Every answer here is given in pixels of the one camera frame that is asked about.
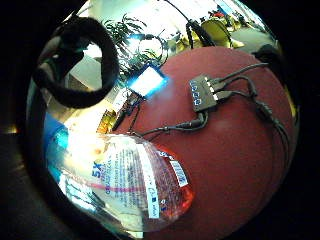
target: yellow object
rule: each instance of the yellow object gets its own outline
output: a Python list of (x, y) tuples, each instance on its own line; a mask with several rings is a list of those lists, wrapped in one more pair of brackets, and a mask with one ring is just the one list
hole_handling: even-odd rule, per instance
[(233, 16), (230, 16), (230, 22), (233, 28), (233, 31), (236, 31), (241, 28), (241, 23), (236, 20)]
[[(202, 47), (202, 43), (201, 43), (198, 35), (194, 31), (191, 31), (191, 36), (192, 36), (192, 40), (193, 40), (193, 48)], [(191, 49), (188, 37), (187, 36), (182, 36), (176, 42), (176, 53), (185, 51), (187, 49)]]
[(220, 21), (220, 22), (223, 23), (223, 25), (227, 25), (227, 23), (228, 23), (225, 17), (222, 17), (222, 18), (219, 18), (219, 17), (211, 17), (210, 19)]
[(202, 22), (201, 27), (210, 35), (218, 46), (227, 48), (239, 48), (244, 46), (243, 42), (231, 38), (230, 32), (219, 20), (209, 19)]
[(289, 92), (289, 89), (287, 86), (284, 86), (284, 91), (287, 95), (287, 98), (288, 98), (288, 101), (289, 101), (289, 104), (290, 104), (290, 109), (291, 109), (291, 115), (293, 118), (295, 118), (297, 116), (297, 108), (292, 100), (292, 97), (290, 95), (290, 92)]
[(116, 121), (116, 112), (111, 110), (106, 110), (103, 114), (99, 126), (97, 128), (97, 133), (110, 133), (111, 129)]

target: black connector box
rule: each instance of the black connector box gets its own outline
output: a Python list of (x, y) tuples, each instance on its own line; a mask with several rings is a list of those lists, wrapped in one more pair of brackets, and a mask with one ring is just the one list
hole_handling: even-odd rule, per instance
[(208, 79), (208, 76), (200, 75), (189, 82), (193, 110), (196, 113), (214, 110), (217, 105), (217, 101), (214, 99), (207, 82)]

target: barcode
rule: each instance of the barcode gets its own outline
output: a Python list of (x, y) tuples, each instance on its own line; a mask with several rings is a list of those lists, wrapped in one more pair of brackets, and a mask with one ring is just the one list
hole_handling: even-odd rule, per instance
[(177, 176), (179, 186), (183, 187), (188, 184), (187, 177), (178, 161), (170, 161), (171, 166)]

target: chair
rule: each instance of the chair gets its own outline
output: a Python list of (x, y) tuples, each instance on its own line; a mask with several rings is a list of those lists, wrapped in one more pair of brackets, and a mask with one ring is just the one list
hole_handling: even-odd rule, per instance
[(230, 32), (219, 20), (209, 19), (202, 22), (201, 27), (210, 35), (218, 46), (227, 48), (239, 48), (244, 46), (244, 43), (231, 38)]
[[(194, 31), (191, 31), (191, 36), (193, 40), (193, 48), (203, 47), (198, 35)], [(176, 42), (176, 53), (183, 52), (187, 49), (191, 49), (188, 37), (181, 36), (181, 38)]]
[(233, 16), (230, 16), (230, 22), (231, 22), (232, 27), (228, 28), (228, 30), (232, 29), (232, 32), (233, 32), (233, 31), (236, 31), (241, 28), (241, 23), (239, 22), (239, 20), (237, 20)]

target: black cable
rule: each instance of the black cable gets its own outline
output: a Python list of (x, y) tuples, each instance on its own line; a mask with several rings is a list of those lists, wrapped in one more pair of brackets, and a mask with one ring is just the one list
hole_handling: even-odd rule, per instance
[(224, 82), (219, 82), (219, 83), (212, 83), (214, 81), (214, 79), (210, 79), (209, 82), (209, 87), (212, 89), (212, 93), (216, 93), (219, 91), (224, 90), (228, 85), (230, 85), (231, 83), (235, 82), (235, 81), (239, 81), (239, 80), (245, 80), (248, 83), (248, 90), (249, 90), (249, 94), (251, 97), (256, 97), (258, 96), (256, 87), (253, 83), (253, 81), (251, 80), (251, 78), (244, 76), (244, 75), (240, 75), (234, 78), (231, 78), (229, 80), (226, 80)]
[(192, 39), (192, 34), (191, 34), (190, 28), (198, 35), (198, 37), (204, 47), (217, 45), (214, 43), (214, 41), (212, 40), (210, 35), (196, 21), (189, 19), (179, 8), (177, 8), (170, 1), (168, 1), (168, 0), (164, 0), (164, 1), (169, 3), (172, 7), (174, 7), (187, 20), (186, 32), (188, 35), (188, 41), (189, 41), (191, 49), (193, 49), (193, 39)]
[(253, 102), (258, 109), (258, 114), (260, 114), (260, 116), (263, 118), (263, 120), (270, 122), (273, 127), (277, 130), (281, 142), (282, 142), (282, 146), (283, 146), (283, 150), (284, 150), (284, 158), (285, 158), (285, 162), (284, 162), (284, 168), (287, 169), (288, 165), (289, 165), (289, 161), (290, 161), (290, 139), (289, 139), (289, 135), (286, 131), (286, 129), (284, 128), (283, 124), (280, 122), (279, 119), (273, 117), (272, 115), (272, 110), (269, 108), (269, 106), (267, 106), (266, 103), (261, 102), (256, 100), (255, 98), (252, 98), (250, 95), (247, 95), (241, 91), (224, 91), (227, 92), (226, 93), (226, 98), (229, 98), (233, 95), (239, 95), (242, 96), (244, 98), (246, 98), (247, 100), (250, 100), (251, 102)]
[(128, 129), (128, 132), (131, 132), (131, 130), (133, 129), (133, 126), (134, 126), (134, 124), (135, 124), (136, 121), (137, 121), (139, 112), (140, 112), (140, 104), (138, 104), (138, 106), (137, 106), (136, 114), (135, 114), (134, 117), (133, 117), (133, 120), (132, 120), (132, 122), (131, 122), (131, 124), (130, 124), (130, 126), (129, 126), (129, 129)]
[(240, 74), (240, 73), (246, 72), (246, 71), (248, 71), (248, 70), (250, 70), (250, 69), (254, 69), (254, 68), (257, 68), (257, 67), (266, 67), (266, 66), (268, 66), (268, 65), (269, 65), (268, 63), (256, 63), (256, 64), (252, 64), (252, 65), (249, 65), (249, 66), (247, 66), (247, 67), (241, 68), (241, 69), (239, 69), (238, 71), (235, 71), (235, 72), (233, 72), (233, 73), (230, 73), (230, 74), (228, 74), (228, 75), (225, 76), (225, 77), (215, 78), (215, 79), (212, 79), (211, 81), (212, 81), (213, 84), (214, 84), (214, 83), (219, 83), (219, 82), (222, 82), (222, 81), (224, 81), (224, 80), (226, 80), (226, 79), (228, 79), (228, 78), (234, 77), (234, 76), (236, 76), (236, 75), (238, 75), (238, 74)]
[(112, 131), (117, 130), (117, 128), (120, 126), (120, 124), (122, 123), (122, 121), (124, 120), (124, 118), (126, 117), (127, 113), (125, 110), (121, 110), (115, 123), (112, 126)]
[[(142, 42), (143, 40), (151, 40), (151, 39), (153, 39), (153, 38), (157, 39), (157, 40), (159, 41), (159, 43), (160, 43), (160, 46), (161, 46), (161, 54), (160, 54), (160, 56), (155, 57), (155, 59), (156, 59), (157, 61), (161, 62), (161, 59), (162, 59), (163, 54), (164, 54), (164, 44), (163, 44), (162, 39), (161, 39), (159, 36), (155, 36), (155, 35), (153, 35), (153, 34), (141, 34), (141, 36), (139, 37), (139, 40), (140, 40), (140, 41), (139, 41), (139, 45), (138, 45), (138, 48), (137, 48), (138, 54), (140, 54), (140, 44), (141, 44), (141, 42)], [(168, 59), (168, 50), (167, 50), (167, 54), (166, 54), (165, 60), (164, 60), (161, 64), (159, 64), (157, 67), (161, 67), (161, 66), (167, 61), (167, 59)]]
[(158, 66), (159, 68), (161, 68), (163, 66), (163, 64), (165, 64), (168, 60), (168, 57), (169, 57), (169, 49), (167, 48), (166, 49), (166, 57), (165, 59), (162, 61), (162, 63)]
[(191, 122), (186, 122), (186, 123), (180, 123), (175, 126), (164, 126), (164, 127), (154, 128), (149, 131), (146, 131), (143, 133), (137, 133), (137, 134), (144, 137), (144, 136), (149, 135), (151, 133), (169, 132), (171, 130), (182, 131), (182, 132), (193, 132), (193, 131), (197, 131), (197, 130), (204, 128), (206, 126), (206, 124), (208, 123), (208, 119), (209, 119), (209, 113), (206, 111), (204, 113), (199, 113), (199, 118), (194, 120), (194, 121), (196, 121), (194, 124), (196, 126), (192, 126), (192, 121), (191, 121)]
[(151, 142), (153, 141), (155, 138), (159, 137), (161, 134), (163, 134), (164, 132), (158, 132), (157, 134), (153, 135), (151, 138), (146, 139), (147, 141)]

